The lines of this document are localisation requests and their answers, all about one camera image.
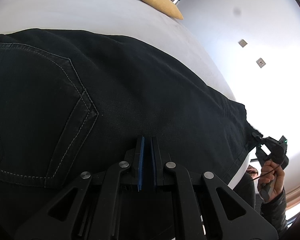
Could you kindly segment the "right hand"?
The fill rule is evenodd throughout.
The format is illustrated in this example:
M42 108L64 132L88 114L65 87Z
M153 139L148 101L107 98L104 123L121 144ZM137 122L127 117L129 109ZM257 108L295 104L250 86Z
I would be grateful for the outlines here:
M285 172L282 167L268 160L261 168L261 176L258 179L257 189L264 203L271 202L283 192ZM264 187L270 185L270 192L266 195L263 193Z

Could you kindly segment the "right forearm dark sleeve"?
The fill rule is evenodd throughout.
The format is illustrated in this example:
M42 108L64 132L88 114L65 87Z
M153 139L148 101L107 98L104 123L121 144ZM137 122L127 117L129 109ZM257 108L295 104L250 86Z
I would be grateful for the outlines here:
M287 231L285 189L273 200L261 204L260 215L277 231L279 238Z

